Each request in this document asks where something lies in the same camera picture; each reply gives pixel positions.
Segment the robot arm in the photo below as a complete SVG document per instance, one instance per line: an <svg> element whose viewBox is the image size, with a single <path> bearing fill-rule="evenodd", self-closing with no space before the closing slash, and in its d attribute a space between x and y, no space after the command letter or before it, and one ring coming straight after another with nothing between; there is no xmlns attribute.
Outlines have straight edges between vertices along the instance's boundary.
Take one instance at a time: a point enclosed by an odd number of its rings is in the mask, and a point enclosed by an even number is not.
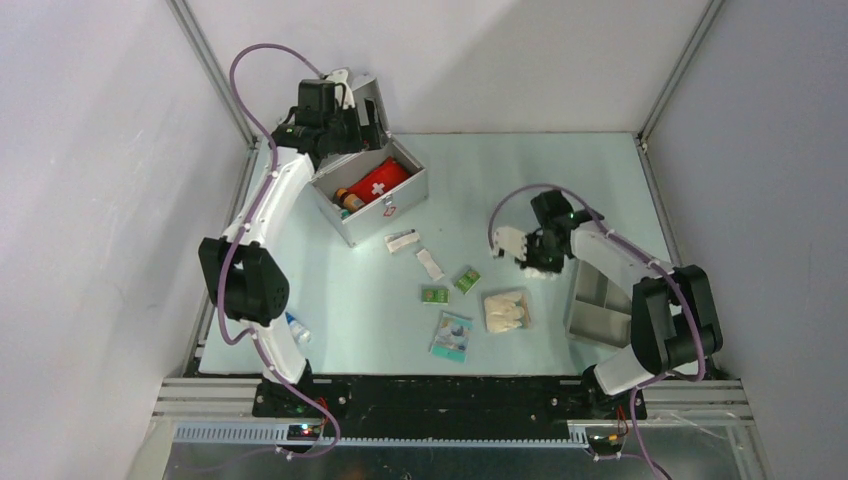
<svg viewBox="0 0 848 480"><path fill-rule="evenodd" d="M271 366L288 382L296 384L307 362L288 325L275 329L275 319L285 310L289 283L266 248L282 232L300 192L312 179L321 161L330 155L379 149L385 143L372 99L363 99L366 125L360 124L347 69L333 71L320 80L304 80L298 89L298 106L280 124L272 138L277 144L276 162L268 161L259 185L221 238L205 238L199 248L203 275L213 304L224 296L224 312L255 332L269 362L263 377L279 382ZM237 242L232 261L227 253ZM218 292L226 272L225 292Z"/></svg>
<svg viewBox="0 0 848 480"><path fill-rule="evenodd" d="M495 253L509 253L521 268L548 274L561 272L565 259L577 258L627 292L632 302L630 345L587 369L584 383L589 390L614 396L697 359L692 332L682 313L672 314L672 307L679 307L679 303L665 281L658 278L657 269L680 286L692 310L704 354L721 349L721 329L703 270L694 265L675 268L629 242L615 241L613 237L622 237L605 226L601 228L602 216L574 211L559 191L542 193L531 205L541 228L530 234L512 227L497 229Z"/></svg>

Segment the red first aid pouch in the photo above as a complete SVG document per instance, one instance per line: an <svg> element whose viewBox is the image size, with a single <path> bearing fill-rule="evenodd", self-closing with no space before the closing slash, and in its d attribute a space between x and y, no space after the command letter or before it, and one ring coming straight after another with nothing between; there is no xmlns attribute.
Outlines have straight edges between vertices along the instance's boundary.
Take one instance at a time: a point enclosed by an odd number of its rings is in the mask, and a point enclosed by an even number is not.
<svg viewBox="0 0 848 480"><path fill-rule="evenodd" d="M356 185L347 190L369 204L405 182L409 176L409 172L397 160L389 157L379 167L365 175L365 178L356 182Z"/></svg>

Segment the white wall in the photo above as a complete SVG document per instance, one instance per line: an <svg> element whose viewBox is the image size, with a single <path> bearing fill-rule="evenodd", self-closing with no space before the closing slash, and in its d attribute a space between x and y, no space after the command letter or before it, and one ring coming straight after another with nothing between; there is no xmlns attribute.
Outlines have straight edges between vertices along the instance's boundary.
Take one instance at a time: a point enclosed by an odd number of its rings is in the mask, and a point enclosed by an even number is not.
<svg viewBox="0 0 848 480"><path fill-rule="evenodd" d="M123 478L240 143L165 2L4 2L0 471Z"/></svg>
<svg viewBox="0 0 848 480"><path fill-rule="evenodd" d="M707 1L191 4L221 65L276 42L323 71L369 71L392 129L430 133L636 131ZM296 103L294 85L311 75L276 51L251 54L239 71L265 123Z"/></svg>
<svg viewBox="0 0 848 480"><path fill-rule="evenodd" d="M649 153L778 478L845 478L848 5L727 2Z"/></svg>

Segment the metal box lid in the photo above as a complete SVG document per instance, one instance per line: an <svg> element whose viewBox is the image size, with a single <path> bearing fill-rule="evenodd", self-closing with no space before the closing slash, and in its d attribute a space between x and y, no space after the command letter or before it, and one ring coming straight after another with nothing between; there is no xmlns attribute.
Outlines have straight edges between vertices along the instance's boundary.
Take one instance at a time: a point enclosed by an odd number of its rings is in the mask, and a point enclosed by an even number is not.
<svg viewBox="0 0 848 480"><path fill-rule="evenodd" d="M365 101L366 99L372 100L376 106L377 118L382 124L383 132L385 133L386 137L388 137L387 143L391 142L392 132L389 127L389 119L386 116L386 107L383 104L383 95L380 93L380 84L377 83L377 77L368 73L354 77L353 80L350 82L350 89L353 92L354 102L356 102L356 109L357 113L359 114L359 124L363 126L369 125L368 113L365 108ZM340 160L346 159L352 155L359 154L360 153L330 155L321 162L321 165L315 172L314 178L320 178L324 173L326 173L328 169L330 169L334 164L336 164Z"/></svg>

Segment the orange bottle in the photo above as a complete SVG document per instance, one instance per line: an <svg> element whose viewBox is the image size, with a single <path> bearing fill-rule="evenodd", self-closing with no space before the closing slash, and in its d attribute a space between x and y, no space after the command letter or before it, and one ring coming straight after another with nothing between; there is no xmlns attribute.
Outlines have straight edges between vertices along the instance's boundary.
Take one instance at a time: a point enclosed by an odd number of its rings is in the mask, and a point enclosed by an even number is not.
<svg viewBox="0 0 848 480"><path fill-rule="evenodd" d="M356 195L348 192L346 188L336 190L336 200L350 213L354 213L365 206L365 202Z"/></svg>

